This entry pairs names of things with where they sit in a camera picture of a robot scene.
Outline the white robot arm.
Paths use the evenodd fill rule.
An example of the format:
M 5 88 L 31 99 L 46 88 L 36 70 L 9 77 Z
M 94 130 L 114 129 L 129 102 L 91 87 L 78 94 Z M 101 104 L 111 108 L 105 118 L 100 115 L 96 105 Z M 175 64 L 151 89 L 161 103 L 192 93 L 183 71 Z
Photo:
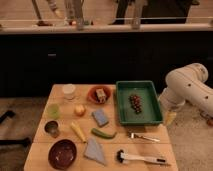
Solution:
M 170 125 L 186 101 L 201 110 L 207 124 L 213 126 L 213 88 L 205 84 L 208 70 L 200 63 L 192 63 L 170 71 L 166 87 L 159 96 L 163 113 L 163 124 Z

